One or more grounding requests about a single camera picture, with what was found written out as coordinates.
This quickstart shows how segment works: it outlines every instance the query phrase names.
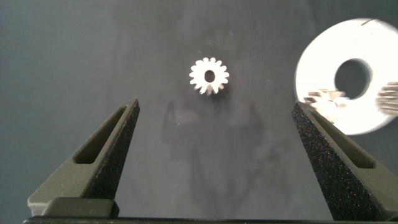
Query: washer hole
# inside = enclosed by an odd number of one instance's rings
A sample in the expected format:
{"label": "washer hole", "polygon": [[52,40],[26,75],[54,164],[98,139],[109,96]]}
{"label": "washer hole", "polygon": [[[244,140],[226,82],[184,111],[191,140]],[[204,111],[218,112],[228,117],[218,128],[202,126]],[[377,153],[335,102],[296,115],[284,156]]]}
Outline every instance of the washer hole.
{"label": "washer hole", "polygon": [[344,91],[350,99],[359,98],[368,89],[369,70],[359,60],[348,60],[338,68],[335,77],[336,88]]}

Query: spur gear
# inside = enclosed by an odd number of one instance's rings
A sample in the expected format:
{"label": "spur gear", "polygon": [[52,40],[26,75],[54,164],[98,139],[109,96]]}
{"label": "spur gear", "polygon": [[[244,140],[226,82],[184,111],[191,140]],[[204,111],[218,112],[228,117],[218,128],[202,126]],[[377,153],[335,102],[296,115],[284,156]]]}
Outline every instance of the spur gear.
{"label": "spur gear", "polygon": [[[191,67],[192,72],[189,74],[193,79],[191,84],[195,85],[194,89],[200,88],[200,94],[206,92],[207,95],[212,93],[217,94],[219,89],[224,88],[225,83],[228,83],[229,73],[226,72],[226,66],[221,66],[221,61],[216,61],[215,58],[204,58],[196,62],[196,65]],[[206,76],[210,74],[214,76],[214,80],[207,80]]]}
{"label": "spur gear", "polygon": [[304,97],[304,100],[306,104],[315,108],[318,113],[334,124],[339,120],[338,109],[347,106],[349,98],[345,97],[345,94],[338,90],[319,89],[309,92],[309,97]]}

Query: metal ring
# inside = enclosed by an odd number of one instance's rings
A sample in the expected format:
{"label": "metal ring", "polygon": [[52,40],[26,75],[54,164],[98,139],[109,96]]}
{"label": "metal ring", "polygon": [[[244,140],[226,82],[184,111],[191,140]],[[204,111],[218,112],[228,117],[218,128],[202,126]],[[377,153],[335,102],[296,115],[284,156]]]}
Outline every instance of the metal ring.
{"label": "metal ring", "polygon": [[348,60],[362,63],[370,74],[368,89],[339,108],[334,125],[345,134],[375,131],[394,116],[383,113],[375,100],[382,87],[397,79],[398,31],[377,19],[353,19],[341,22],[315,38],[303,52],[296,69],[297,99],[305,102],[309,92],[336,90],[335,77]]}

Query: gray surface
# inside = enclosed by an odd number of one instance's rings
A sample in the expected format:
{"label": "gray surface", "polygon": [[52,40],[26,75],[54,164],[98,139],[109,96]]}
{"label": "gray surface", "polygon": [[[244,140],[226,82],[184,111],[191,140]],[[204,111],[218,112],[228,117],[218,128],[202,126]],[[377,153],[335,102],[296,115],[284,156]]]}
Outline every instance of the gray surface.
{"label": "gray surface", "polygon": [[[295,66],[333,24],[376,17],[398,27],[397,8],[1,1],[0,223],[27,218],[28,196],[132,97],[141,113],[116,196],[120,216],[331,219],[290,117]],[[203,57],[231,74],[217,99],[189,85]],[[397,174],[397,133],[395,120],[354,139]]]}

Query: white washer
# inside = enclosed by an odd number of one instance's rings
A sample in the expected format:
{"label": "white washer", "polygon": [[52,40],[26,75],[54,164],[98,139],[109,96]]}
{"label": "white washer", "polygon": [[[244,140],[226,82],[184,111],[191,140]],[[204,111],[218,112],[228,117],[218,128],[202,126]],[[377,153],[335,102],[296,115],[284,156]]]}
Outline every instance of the white washer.
{"label": "white washer", "polygon": [[348,60],[361,62],[369,71],[370,82],[359,98],[341,108],[335,126],[348,135],[369,133],[395,117],[382,113],[375,104],[378,91],[387,82],[398,80],[398,30],[386,22],[352,19],[321,33],[298,61],[296,97],[305,102],[308,92],[335,90],[336,72]]}

